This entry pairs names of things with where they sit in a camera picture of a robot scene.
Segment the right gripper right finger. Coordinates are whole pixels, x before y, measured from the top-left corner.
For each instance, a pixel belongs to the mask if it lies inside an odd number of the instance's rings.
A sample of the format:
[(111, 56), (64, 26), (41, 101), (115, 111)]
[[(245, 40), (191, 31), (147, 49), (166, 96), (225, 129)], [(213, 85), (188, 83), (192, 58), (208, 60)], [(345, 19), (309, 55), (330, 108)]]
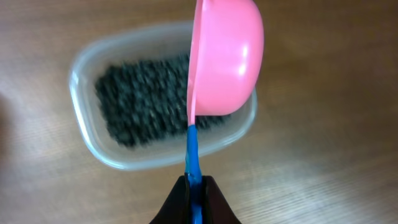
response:
[(201, 205), (203, 224), (241, 224), (210, 175), (202, 177)]

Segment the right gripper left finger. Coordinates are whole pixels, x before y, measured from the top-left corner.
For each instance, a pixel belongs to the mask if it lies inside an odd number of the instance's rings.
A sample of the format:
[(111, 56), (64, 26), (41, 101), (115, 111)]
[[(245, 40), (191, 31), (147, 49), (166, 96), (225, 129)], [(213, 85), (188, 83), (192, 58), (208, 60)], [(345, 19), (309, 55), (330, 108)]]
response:
[(187, 224), (190, 220), (190, 191), (187, 179), (180, 176), (168, 197), (149, 224)]

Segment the pink scoop with blue handle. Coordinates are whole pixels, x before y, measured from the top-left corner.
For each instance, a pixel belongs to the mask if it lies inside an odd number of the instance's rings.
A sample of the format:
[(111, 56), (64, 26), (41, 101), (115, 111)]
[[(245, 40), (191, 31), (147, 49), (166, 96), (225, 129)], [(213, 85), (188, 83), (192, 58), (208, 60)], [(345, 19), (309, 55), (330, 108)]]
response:
[(240, 109), (259, 76), (264, 28), (252, 0), (198, 0), (193, 20), (187, 83), (187, 152), (190, 223), (202, 223), (197, 116), (221, 116)]

